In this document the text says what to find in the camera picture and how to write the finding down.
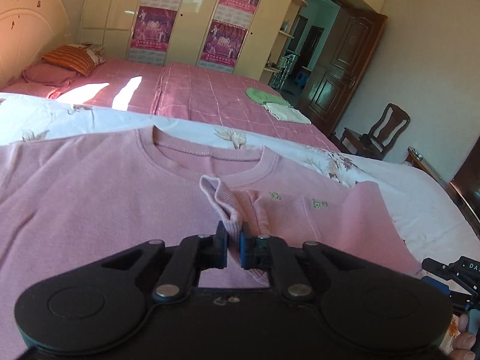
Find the person's right hand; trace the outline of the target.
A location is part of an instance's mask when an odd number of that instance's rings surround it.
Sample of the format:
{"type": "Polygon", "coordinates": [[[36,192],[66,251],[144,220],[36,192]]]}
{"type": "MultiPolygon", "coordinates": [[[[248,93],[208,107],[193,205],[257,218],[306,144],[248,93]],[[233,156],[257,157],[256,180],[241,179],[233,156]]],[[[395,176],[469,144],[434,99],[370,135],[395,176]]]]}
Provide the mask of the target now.
{"type": "Polygon", "coordinates": [[[451,360],[475,360],[476,353],[472,348],[476,343],[477,337],[469,331],[470,317],[462,314],[458,321],[459,335],[452,342],[452,351],[448,354],[451,360]]]}

